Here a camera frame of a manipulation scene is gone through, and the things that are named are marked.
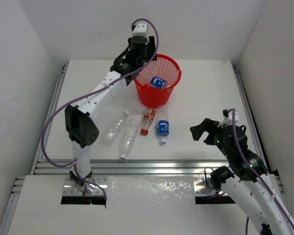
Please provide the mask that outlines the blue label bottle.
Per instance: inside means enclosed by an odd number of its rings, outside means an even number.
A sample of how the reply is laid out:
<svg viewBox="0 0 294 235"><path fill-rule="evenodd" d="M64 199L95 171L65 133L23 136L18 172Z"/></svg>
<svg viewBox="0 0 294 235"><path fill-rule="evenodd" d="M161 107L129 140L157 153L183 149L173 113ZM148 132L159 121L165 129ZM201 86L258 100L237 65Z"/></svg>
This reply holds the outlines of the blue label bottle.
<svg viewBox="0 0 294 235"><path fill-rule="evenodd" d="M167 81L161 77L154 76L150 81L150 86L154 89L164 89L167 87Z"/></svg>
<svg viewBox="0 0 294 235"><path fill-rule="evenodd" d="M157 114L156 134L161 145L167 143L170 134L170 123L168 110L165 106L160 106Z"/></svg>

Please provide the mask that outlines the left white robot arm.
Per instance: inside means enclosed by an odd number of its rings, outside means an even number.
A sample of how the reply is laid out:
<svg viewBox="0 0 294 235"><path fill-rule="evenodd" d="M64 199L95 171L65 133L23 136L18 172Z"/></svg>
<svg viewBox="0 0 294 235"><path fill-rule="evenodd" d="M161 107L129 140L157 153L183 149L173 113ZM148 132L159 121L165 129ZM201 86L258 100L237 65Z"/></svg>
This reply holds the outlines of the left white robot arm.
<svg viewBox="0 0 294 235"><path fill-rule="evenodd" d="M148 61L156 60L156 40L153 36L132 36L128 47L120 54L101 83L75 105L65 108L66 131L72 143L75 160L70 179L85 189L85 180L92 175L90 167L91 146L99 137L95 125L101 109L123 88L128 86Z"/></svg>

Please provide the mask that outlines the red cap orange label bottle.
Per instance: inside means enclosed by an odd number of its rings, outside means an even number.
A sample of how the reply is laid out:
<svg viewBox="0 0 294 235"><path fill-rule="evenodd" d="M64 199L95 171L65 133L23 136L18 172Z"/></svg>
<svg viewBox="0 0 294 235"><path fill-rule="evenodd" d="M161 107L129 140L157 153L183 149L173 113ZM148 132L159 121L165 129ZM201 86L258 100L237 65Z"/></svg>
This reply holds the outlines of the red cap orange label bottle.
<svg viewBox="0 0 294 235"><path fill-rule="evenodd" d="M140 134L143 136L146 136L148 134L148 130L155 118L155 110L151 108L147 108L144 112L143 118L142 118L142 126Z"/></svg>

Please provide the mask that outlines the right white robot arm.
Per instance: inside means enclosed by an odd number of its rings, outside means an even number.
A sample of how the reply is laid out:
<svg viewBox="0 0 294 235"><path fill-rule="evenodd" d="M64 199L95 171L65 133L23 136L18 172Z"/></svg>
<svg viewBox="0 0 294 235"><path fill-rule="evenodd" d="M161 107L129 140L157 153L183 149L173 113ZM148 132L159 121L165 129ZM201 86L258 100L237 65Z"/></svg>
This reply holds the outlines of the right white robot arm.
<svg viewBox="0 0 294 235"><path fill-rule="evenodd" d="M209 118L190 128L193 140L203 133L206 145L216 146L228 160L210 174L215 190L225 192L246 214L261 235L294 235L294 218L277 194L262 159L249 150L246 127L237 126L236 117L223 121Z"/></svg>

